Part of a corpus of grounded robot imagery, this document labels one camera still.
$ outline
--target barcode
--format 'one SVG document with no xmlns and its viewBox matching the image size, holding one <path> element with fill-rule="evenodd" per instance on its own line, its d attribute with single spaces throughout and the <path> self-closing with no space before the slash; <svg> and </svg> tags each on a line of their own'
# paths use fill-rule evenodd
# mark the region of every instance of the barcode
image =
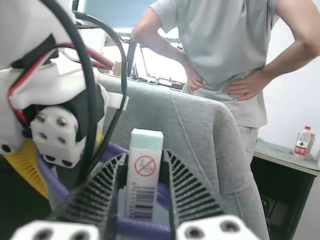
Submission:
<svg viewBox="0 0 320 240">
<path fill-rule="evenodd" d="M 136 187 L 134 219 L 141 221 L 152 220 L 154 207 L 155 188 Z"/>
</svg>

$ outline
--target tabletop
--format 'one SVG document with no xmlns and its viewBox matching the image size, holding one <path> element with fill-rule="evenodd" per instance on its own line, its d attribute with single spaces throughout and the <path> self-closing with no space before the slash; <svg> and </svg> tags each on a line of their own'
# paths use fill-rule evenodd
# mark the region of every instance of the tabletop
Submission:
<svg viewBox="0 0 320 240">
<path fill-rule="evenodd" d="M 320 166 L 312 155 L 308 159 L 300 160 L 293 155 L 292 149 L 263 141 L 260 138 L 257 141 L 253 155 L 316 177 L 320 176 Z"/>
</svg>

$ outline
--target prohibition sign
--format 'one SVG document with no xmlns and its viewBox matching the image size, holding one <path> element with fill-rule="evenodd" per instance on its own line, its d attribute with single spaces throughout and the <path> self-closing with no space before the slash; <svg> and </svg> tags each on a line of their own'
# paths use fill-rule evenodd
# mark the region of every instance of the prohibition sign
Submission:
<svg viewBox="0 0 320 240">
<path fill-rule="evenodd" d="M 135 161 L 134 168 L 140 176 L 149 177 L 156 170 L 156 162 L 149 156 L 141 156 Z"/>
</svg>

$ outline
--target mint green box cap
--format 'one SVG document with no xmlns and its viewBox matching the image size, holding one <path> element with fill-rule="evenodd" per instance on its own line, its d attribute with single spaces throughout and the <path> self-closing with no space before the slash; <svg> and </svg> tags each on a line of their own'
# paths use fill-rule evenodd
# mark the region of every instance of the mint green box cap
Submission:
<svg viewBox="0 0 320 240">
<path fill-rule="evenodd" d="M 134 128 L 131 132 L 130 147 L 162 150 L 164 147 L 164 134 L 161 131 Z"/>
</svg>

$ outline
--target man's arm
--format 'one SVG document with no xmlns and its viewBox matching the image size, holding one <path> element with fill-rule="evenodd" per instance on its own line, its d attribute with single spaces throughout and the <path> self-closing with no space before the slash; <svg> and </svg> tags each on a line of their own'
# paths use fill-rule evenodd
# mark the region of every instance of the man's arm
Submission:
<svg viewBox="0 0 320 240">
<path fill-rule="evenodd" d="M 132 32 L 134 41 L 164 57 L 173 59 L 182 64 L 188 78 L 188 90 L 193 92 L 203 87 L 203 81 L 192 66 L 184 52 L 171 46 L 171 44 L 158 34 L 162 27 L 161 20 L 155 11 L 149 8 Z"/>
<path fill-rule="evenodd" d="M 276 59 L 224 89 L 248 100 L 260 93 L 273 79 L 294 72 L 320 56 L 320 14 L 311 0 L 277 0 L 275 11 L 290 27 L 294 43 Z"/>
<path fill-rule="evenodd" d="M 295 41 L 262 69 L 272 79 L 320 56 L 320 14 L 315 4 L 311 0 L 277 0 L 275 11 L 291 28 Z"/>
</svg>

